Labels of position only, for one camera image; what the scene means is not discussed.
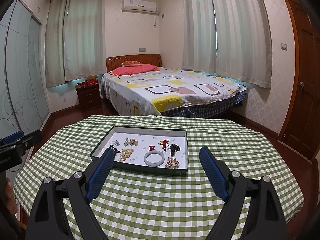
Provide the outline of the left hand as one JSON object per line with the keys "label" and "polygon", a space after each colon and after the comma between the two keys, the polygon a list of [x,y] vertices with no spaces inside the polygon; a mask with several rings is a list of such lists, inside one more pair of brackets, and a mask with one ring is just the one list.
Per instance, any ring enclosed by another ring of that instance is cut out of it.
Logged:
{"label": "left hand", "polygon": [[8,177],[5,181],[4,195],[4,203],[7,209],[12,215],[16,215],[18,208],[16,204],[15,195],[13,193],[12,183]]}

